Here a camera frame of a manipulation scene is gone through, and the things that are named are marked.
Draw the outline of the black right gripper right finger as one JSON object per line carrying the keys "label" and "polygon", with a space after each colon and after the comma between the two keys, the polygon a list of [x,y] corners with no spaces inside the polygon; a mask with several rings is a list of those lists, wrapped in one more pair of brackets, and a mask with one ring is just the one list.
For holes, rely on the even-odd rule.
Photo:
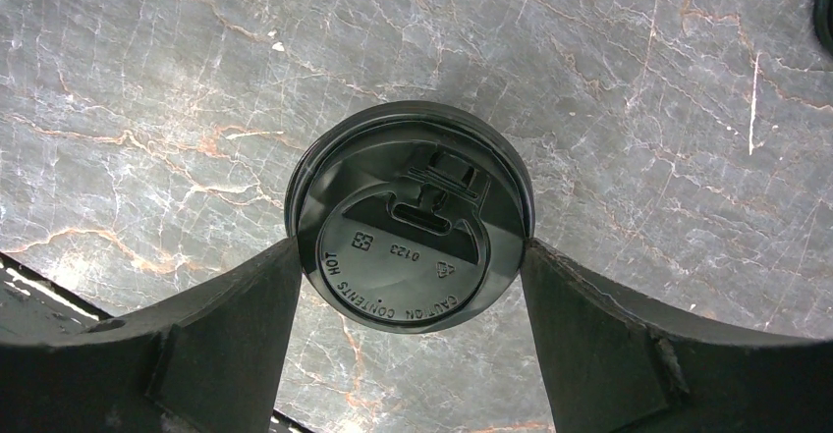
{"label": "black right gripper right finger", "polygon": [[828,432],[832,344],[648,297],[532,239],[521,269],[559,432]]}

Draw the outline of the black plastic cup lid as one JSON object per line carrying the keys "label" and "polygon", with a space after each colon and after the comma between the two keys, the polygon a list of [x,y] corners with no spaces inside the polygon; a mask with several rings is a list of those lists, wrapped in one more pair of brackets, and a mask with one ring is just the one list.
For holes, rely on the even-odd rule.
{"label": "black plastic cup lid", "polygon": [[463,324],[514,283],[535,213],[515,147],[462,109],[376,105],[318,138],[285,195],[303,273],[339,313],[395,334]]}

